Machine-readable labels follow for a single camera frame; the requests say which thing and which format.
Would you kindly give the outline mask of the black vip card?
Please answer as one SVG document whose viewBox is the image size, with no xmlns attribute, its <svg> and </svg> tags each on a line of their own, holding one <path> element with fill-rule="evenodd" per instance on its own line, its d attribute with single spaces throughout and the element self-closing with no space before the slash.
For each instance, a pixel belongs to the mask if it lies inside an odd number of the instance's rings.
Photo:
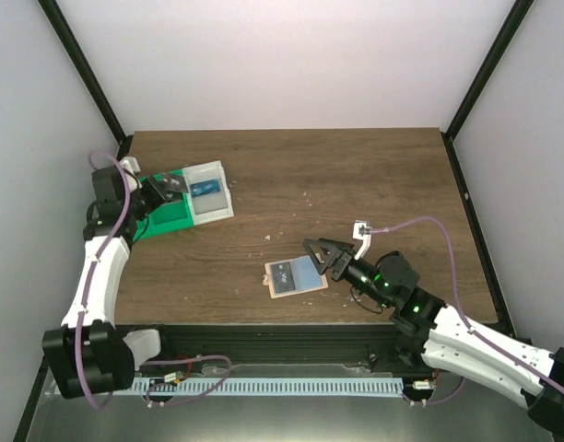
<svg viewBox="0 0 564 442">
<path fill-rule="evenodd" d="M 159 173 L 159 178 L 166 192 L 189 192 L 188 184 L 183 175 L 178 175 L 173 172 L 161 172 Z"/>
</svg>

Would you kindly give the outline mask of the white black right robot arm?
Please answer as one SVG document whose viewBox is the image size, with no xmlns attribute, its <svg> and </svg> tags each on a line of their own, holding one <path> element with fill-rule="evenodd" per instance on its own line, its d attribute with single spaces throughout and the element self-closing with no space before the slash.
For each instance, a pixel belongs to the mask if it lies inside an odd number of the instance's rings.
<svg viewBox="0 0 564 442">
<path fill-rule="evenodd" d="M 551 352 L 470 320 L 418 284 L 419 275 L 399 251 L 375 263 L 350 243 L 303 240 L 317 272 L 346 281 L 383 308 L 408 340 L 396 348 L 399 365 L 450 371 L 507 397 L 548 432 L 564 437 L 564 347 Z"/>
</svg>

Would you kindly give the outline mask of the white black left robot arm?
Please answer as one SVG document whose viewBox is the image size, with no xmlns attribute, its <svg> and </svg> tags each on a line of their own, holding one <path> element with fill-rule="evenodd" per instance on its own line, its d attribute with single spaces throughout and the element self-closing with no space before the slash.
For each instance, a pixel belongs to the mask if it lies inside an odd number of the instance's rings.
<svg viewBox="0 0 564 442">
<path fill-rule="evenodd" d="M 124 266 L 135 244 L 137 224 L 148 219 L 167 199 L 164 183 L 140 181 L 133 157 L 117 167 L 92 173 L 96 195 L 83 231 L 85 260 L 76 294 L 59 328 L 46 331 L 42 350 L 61 395 L 129 388 L 143 364 L 168 370 L 174 347 L 156 328 L 121 335 L 115 328 L 115 307 Z"/>
</svg>

